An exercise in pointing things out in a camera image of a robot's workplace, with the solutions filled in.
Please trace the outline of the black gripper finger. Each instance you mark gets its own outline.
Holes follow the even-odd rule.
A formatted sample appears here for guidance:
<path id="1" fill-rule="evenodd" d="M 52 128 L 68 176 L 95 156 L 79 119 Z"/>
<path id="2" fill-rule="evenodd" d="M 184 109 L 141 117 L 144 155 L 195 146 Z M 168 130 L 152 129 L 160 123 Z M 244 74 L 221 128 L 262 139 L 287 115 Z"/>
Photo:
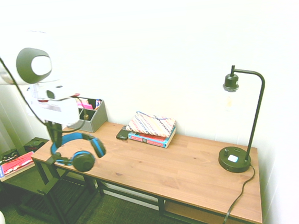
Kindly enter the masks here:
<path id="1" fill-rule="evenodd" d="M 54 123 L 55 145 L 60 147 L 62 145 L 62 126 L 61 124 Z"/>
<path id="2" fill-rule="evenodd" d="M 59 140 L 58 140 L 58 131 L 56 128 L 56 123 L 48 121 L 46 122 L 46 128 L 50 135 L 51 141 L 53 142 L 53 144 L 57 146 Z"/>

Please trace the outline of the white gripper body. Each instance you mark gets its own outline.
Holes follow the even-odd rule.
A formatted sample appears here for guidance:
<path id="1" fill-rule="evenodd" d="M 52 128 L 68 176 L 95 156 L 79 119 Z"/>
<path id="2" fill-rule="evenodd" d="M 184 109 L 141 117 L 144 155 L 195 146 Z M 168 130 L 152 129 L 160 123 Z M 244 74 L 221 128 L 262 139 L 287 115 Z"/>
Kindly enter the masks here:
<path id="1" fill-rule="evenodd" d="M 39 102 L 30 101 L 35 114 L 44 121 L 51 121 L 63 125 L 73 125 L 79 121 L 78 106 L 74 98 L 64 100 L 49 100 Z"/>

